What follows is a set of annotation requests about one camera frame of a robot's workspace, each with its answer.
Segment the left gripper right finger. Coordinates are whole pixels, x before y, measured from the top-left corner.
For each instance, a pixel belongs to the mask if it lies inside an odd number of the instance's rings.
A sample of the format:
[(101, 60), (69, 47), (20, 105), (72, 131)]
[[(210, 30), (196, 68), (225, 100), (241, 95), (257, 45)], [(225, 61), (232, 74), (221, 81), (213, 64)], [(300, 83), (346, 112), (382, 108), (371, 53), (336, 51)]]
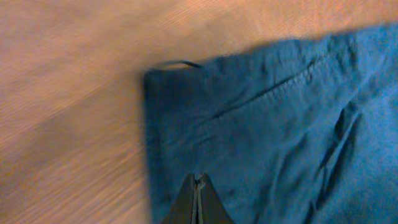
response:
[(234, 224), (206, 173), (201, 174), (197, 184), (197, 223)]

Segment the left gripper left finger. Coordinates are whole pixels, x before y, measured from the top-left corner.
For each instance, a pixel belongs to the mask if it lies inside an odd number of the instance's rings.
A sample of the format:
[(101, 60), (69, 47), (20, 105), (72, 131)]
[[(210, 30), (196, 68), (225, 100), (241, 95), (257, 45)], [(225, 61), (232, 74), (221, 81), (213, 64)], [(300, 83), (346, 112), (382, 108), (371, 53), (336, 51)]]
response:
[(188, 174), (161, 224), (192, 224), (197, 215), (197, 185), (195, 176)]

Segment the navy blue shorts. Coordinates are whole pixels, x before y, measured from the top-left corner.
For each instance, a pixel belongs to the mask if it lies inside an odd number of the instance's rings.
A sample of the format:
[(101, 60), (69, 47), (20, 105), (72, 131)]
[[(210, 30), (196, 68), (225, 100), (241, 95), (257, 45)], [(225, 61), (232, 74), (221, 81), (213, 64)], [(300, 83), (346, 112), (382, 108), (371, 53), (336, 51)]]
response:
[(397, 24), (144, 75), (152, 221), (206, 172), (236, 223), (397, 222)]

